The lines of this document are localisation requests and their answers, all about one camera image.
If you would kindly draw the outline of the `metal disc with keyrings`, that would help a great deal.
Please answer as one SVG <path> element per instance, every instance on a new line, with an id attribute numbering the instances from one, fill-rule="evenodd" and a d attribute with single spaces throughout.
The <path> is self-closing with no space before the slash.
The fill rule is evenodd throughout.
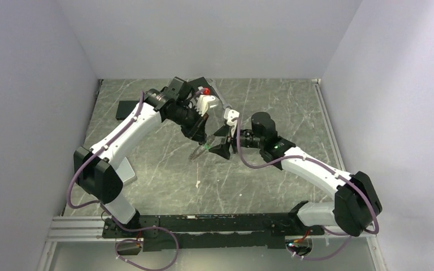
<path id="1" fill-rule="evenodd" d="M 210 135 L 206 138 L 206 142 L 203 145 L 209 145 L 211 147 L 213 141 L 215 140 L 215 136 L 214 135 Z M 193 162 L 195 161 L 199 156 L 201 156 L 202 154 L 204 154 L 206 151 L 204 151 L 202 149 L 203 145 L 199 145 L 198 147 L 196 147 L 192 153 L 189 155 L 188 160 Z"/>

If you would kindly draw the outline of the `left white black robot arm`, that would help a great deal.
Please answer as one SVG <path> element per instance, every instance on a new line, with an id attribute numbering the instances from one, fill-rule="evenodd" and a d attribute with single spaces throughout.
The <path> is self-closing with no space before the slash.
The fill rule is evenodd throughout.
<path id="1" fill-rule="evenodd" d="M 94 202 L 118 221 L 117 229 L 125 237 L 136 235 L 140 213 L 124 196 L 117 169 L 139 141 L 166 120 L 179 125 L 185 138 L 205 144 L 207 111 L 218 101 L 203 77 L 193 81 L 174 77 L 162 90 L 141 92 L 138 104 L 110 134 L 91 148 L 75 151 L 71 183 L 93 195 Z"/>

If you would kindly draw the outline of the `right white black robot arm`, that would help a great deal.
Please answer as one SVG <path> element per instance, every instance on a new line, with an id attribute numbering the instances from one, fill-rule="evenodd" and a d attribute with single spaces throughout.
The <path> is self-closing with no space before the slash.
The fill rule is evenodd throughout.
<path id="1" fill-rule="evenodd" d="M 236 110 L 224 111 L 224 125 L 215 132 L 221 144 L 209 149 L 225 159 L 238 154 L 247 167 L 274 166 L 293 173 L 321 189 L 330 202 L 301 202 L 290 212 L 289 228 L 303 234 L 311 226 L 337 226 L 342 234 L 358 237 L 363 232 L 378 234 L 377 220 L 382 206 L 369 176 L 361 171 L 349 173 L 332 167 L 307 154 L 295 143 L 278 135 L 275 122 L 266 112 L 251 118 L 251 129 L 241 128 Z"/>

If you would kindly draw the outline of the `silver open-end wrench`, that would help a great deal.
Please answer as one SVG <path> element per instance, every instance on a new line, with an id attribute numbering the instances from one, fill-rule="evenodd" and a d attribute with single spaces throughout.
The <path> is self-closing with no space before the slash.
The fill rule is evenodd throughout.
<path id="1" fill-rule="evenodd" d="M 208 82 L 208 84 L 213 88 L 214 92 L 216 93 L 216 96 L 220 99 L 220 101 L 222 102 L 223 108 L 224 109 L 232 109 L 232 106 L 230 105 L 229 102 L 227 102 L 227 100 L 225 99 L 224 95 L 222 94 L 222 92 L 218 89 L 216 81 L 208 78 L 206 80 Z"/>

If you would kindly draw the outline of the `black rectangular box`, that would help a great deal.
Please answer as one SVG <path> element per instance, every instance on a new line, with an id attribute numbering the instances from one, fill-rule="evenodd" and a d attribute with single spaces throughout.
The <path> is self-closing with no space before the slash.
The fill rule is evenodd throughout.
<path id="1" fill-rule="evenodd" d="M 190 86 L 190 93 L 191 95 L 194 95 L 199 87 L 207 88 L 209 89 L 209 92 L 213 92 L 212 86 L 209 84 L 207 79 L 205 77 L 199 77 L 188 81 L 188 85 Z"/>

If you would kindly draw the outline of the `black flat tray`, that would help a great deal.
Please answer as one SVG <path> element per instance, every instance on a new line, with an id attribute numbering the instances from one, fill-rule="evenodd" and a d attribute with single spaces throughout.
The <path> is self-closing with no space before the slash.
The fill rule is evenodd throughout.
<path id="1" fill-rule="evenodd" d="M 141 111 L 141 102 L 139 100 L 120 100 L 116 111 L 115 119 L 118 121 L 125 120 L 129 115 L 136 117 Z"/>

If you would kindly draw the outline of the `grey white rectangular box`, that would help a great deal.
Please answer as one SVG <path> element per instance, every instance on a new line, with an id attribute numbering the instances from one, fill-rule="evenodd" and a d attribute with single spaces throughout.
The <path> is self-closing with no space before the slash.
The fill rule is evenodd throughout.
<path id="1" fill-rule="evenodd" d="M 136 173 L 127 157 L 124 157 L 116 172 L 122 180 L 124 186 L 128 186 L 137 179 Z"/>

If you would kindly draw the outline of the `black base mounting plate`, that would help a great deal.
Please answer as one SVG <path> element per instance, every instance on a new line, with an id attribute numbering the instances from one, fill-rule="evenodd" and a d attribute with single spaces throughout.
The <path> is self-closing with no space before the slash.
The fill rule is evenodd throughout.
<path id="1" fill-rule="evenodd" d="M 248 213 L 219 215 L 142 215 L 141 234 L 125 231 L 111 219 L 105 219 L 102 237 L 143 240 L 145 252 L 179 247 L 226 248 L 266 247 L 283 248 L 293 239 L 308 241 L 321 236 L 321 226 L 305 226 L 296 215 L 280 213 Z"/>

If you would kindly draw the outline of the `aluminium extrusion rail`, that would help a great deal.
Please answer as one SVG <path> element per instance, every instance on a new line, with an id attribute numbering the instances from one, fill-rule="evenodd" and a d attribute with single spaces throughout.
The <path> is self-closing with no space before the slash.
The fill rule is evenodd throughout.
<path id="1" fill-rule="evenodd" d="M 55 240 L 99 240 L 145 238 L 156 239 L 159 228 L 165 228 L 175 235 L 203 234 L 253 234 L 265 237 L 346 237 L 347 234 L 336 226 L 324 229 L 322 226 L 300 225 L 284 213 L 253 215 L 147 215 L 141 217 L 142 231 L 123 230 L 109 217 L 55 217 L 48 237 Z"/>

